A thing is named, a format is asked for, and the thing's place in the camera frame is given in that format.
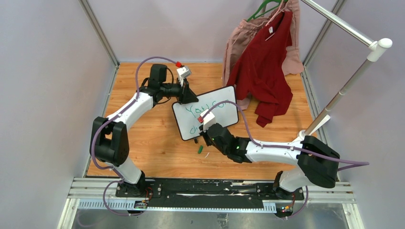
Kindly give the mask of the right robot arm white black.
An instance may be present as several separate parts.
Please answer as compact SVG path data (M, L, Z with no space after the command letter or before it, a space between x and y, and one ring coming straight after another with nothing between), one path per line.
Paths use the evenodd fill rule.
M294 165L293 170L280 171L276 175L272 192L278 199L285 199L308 185L335 187L340 155L314 136L290 143L263 142L235 137L220 124L206 130L201 125L199 134L208 146L214 146L237 163L270 161Z

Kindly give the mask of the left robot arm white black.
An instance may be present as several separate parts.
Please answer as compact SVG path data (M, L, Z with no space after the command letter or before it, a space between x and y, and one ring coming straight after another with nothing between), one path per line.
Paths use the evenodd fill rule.
M189 67L177 62L178 77L164 64L153 64L149 77L138 84L134 96L108 117L97 117L92 124L89 153L99 169L111 169L119 177L119 187L135 197L143 196L150 190L145 174L128 157L130 152L128 131L146 112L163 98L176 98L180 104L198 101L190 89L187 77Z

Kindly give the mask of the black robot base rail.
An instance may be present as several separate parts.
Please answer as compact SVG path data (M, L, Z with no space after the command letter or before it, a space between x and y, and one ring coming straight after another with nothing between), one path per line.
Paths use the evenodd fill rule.
M147 179L144 194L133 191L113 178L75 178L68 198L76 200L79 209L117 211L195 211L290 213L303 203L354 204L352 188L338 182L331 189L308 186L293 194L278 197L267 180L223 179Z

